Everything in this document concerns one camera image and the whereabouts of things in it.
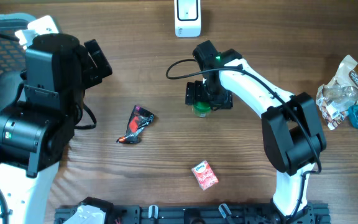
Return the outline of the green lid glass jar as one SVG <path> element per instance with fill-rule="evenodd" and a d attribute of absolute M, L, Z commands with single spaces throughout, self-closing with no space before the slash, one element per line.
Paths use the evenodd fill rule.
<path fill-rule="evenodd" d="M 196 116 L 205 118 L 212 112 L 212 109 L 209 103 L 198 101 L 192 105 L 192 111 Z"/>

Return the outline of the black red snack packet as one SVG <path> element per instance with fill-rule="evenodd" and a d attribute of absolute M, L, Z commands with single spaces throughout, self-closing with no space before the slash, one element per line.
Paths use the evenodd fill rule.
<path fill-rule="evenodd" d="M 138 144 L 141 142 L 139 134 L 145 127 L 154 121 L 154 114 L 139 105 L 135 105 L 127 124 L 124 136 L 119 137 L 116 142 L 120 144 Z"/>

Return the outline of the red tissue packet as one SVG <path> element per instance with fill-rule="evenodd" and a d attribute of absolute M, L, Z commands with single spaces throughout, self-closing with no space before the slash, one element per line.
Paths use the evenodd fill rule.
<path fill-rule="evenodd" d="M 202 190 L 206 190 L 219 182 L 207 161 L 200 162 L 191 169 Z"/>

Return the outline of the beige clear food pouch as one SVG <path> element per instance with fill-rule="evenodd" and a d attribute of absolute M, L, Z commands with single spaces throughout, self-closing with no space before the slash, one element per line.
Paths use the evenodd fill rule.
<path fill-rule="evenodd" d="M 348 109 L 358 105 L 358 62 L 346 55 L 331 81 L 318 88 L 316 104 L 330 130 L 348 116 Z"/>

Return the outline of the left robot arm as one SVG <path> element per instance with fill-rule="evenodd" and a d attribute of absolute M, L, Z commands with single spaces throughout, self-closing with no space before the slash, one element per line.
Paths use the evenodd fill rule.
<path fill-rule="evenodd" d="M 36 37 L 15 97 L 0 111 L 0 223 L 42 223 L 67 144 L 89 111 L 85 91 L 112 74 L 96 40 Z"/>

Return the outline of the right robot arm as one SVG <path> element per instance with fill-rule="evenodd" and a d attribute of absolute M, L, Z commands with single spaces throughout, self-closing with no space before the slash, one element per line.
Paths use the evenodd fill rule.
<path fill-rule="evenodd" d="M 313 98 L 294 95 L 259 75 L 234 49 L 218 52 L 211 41 L 196 46 L 193 61 L 203 80 L 189 82 L 185 103 L 202 112 L 229 110 L 237 95 L 261 119 L 265 154 L 277 171 L 272 203 L 282 222 L 302 217 L 307 206 L 306 188 L 311 174 L 322 170 L 320 153 L 326 139 Z"/>

